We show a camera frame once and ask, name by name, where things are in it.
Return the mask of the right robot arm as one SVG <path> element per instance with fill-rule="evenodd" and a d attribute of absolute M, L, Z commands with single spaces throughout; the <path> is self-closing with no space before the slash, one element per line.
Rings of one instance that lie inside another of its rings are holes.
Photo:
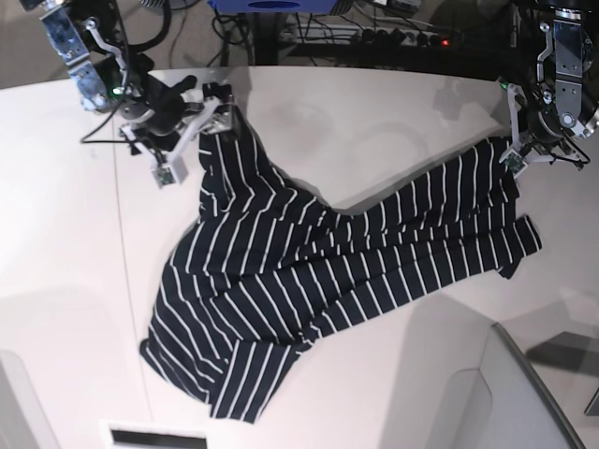
<path fill-rule="evenodd" d="M 41 10 L 39 20 L 78 88 L 81 105 L 108 120 L 115 115 L 124 119 L 111 144 L 124 144 L 132 154 L 148 158 L 159 187 L 185 180 L 183 152 L 196 137 L 238 135 L 230 85 L 205 83 L 200 101 L 194 102 L 184 95 L 198 87 L 197 77 L 167 85 L 153 76 L 154 62 L 145 52 L 168 34 L 168 1 L 161 4 L 161 30 L 142 44 L 129 42 L 114 1 L 23 1 L 21 6 L 26 12 Z"/>

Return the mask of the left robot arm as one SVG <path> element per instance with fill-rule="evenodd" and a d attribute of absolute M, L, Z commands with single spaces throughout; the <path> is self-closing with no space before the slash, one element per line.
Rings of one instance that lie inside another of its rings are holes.
<path fill-rule="evenodd" d="M 499 162 L 514 177 L 532 164 L 591 162 L 579 142 L 598 130 L 592 93 L 594 32 L 586 20 L 596 1 L 514 1 L 516 49 L 527 63 L 521 80 L 503 83 L 511 144 Z"/>

